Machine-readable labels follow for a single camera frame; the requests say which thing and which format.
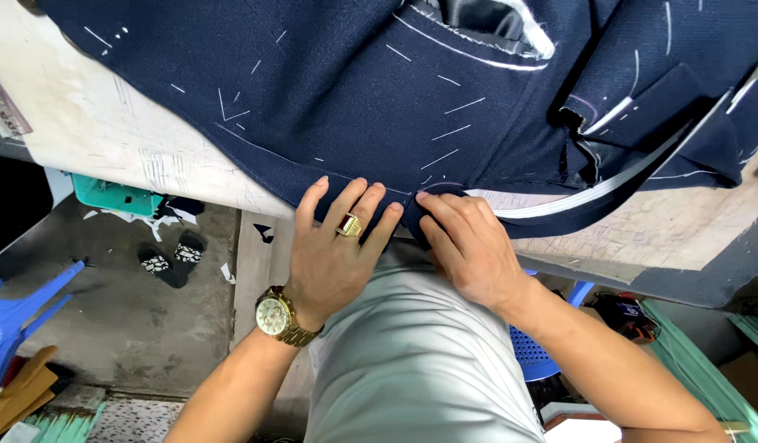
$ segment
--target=slipper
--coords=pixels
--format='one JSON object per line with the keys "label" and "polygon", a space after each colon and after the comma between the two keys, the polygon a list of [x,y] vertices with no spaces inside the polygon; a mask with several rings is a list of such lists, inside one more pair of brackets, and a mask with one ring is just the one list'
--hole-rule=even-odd
{"label": "slipper", "polygon": [[157,247],[142,243],[138,246],[138,260],[149,275],[159,278],[172,288],[181,288],[187,283],[187,274],[182,277],[171,267],[171,262]]}
{"label": "slipper", "polygon": [[191,231],[182,233],[177,250],[174,252],[174,258],[177,259],[177,262],[174,264],[174,270],[177,274],[187,279],[193,268],[201,261],[204,249],[206,247],[204,246],[203,238]]}

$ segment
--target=gold ring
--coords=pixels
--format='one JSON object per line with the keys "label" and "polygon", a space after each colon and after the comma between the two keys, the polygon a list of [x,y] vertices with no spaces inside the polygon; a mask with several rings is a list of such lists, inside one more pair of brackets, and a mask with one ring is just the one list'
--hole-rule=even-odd
{"label": "gold ring", "polygon": [[360,226],[360,220],[356,215],[347,212],[346,215],[341,218],[335,231],[344,237],[360,237],[360,232],[363,231],[363,227]]}

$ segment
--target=watch face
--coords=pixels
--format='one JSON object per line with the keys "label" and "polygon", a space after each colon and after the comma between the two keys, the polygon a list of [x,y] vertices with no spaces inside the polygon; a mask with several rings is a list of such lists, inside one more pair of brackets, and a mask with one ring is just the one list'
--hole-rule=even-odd
{"label": "watch face", "polygon": [[286,307],[277,299],[264,299],[256,307],[256,325],[268,335],[282,333],[287,320]]}

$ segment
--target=hand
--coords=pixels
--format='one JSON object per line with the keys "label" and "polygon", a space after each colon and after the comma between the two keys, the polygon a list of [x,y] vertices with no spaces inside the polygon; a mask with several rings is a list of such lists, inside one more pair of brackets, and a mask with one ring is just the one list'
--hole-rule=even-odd
{"label": "hand", "polygon": [[416,199],[447,230],[431,216],[420,220],[437,270],[464,298],[500,317],[522,311],[537,280],[518,264],[511,240],[489,204],[478,197],[432,196],[428,192],[419,192]]}
{"label": "hand", "polygon": [[299,202],[284,291],[294,305],[297,324],[311,332],[318,331],[327,318],[363,291],[404,213],[400,203],[391,203],[360,246],[359,237],[345,237],[335,229],[347,212],[357,216],[363,228],[368,226],[384,197],[384,185],[368,186],[364,178],[353,180],[330,206],[322,225],[314,227],[314,210],[328,186],[327,176],[320,178]]}

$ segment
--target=blue plastic chair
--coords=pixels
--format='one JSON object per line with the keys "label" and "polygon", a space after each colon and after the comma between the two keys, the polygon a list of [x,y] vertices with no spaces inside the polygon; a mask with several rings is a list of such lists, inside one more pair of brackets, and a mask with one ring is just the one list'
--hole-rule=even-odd
{"label": "blue plastic chair", "polygon": [[[536,272],[528,270],[527,274],[534,275]],[[568,304],[576,308],[581,306],[581,302],[584,301],[584,297],[587,297],[593,286],[595,283],[577,281],[576,286],[568,296]],[[548,353],[530,336],[514,327],[510,327],[510,330],[513,350],[518,363],[522,366],[524,381],[541,380],[559,372],[557,363],[554,363]]]}
{"label": "blue plastic chair", "polygon": [[84,268],[84,262],[77,262],[53,280],[41,286],[28,297],[22,299],[0,299],[0,386],[4,373],[10,366],[10,360],[16,350],[29,336],[41,327],[62,305],[67,303],[72,294],[62,297],[43,314],[35,318],[26,328],[24,323],[34,316],[40,307],[53,297],[59,289],[67,285],[73,277]]}

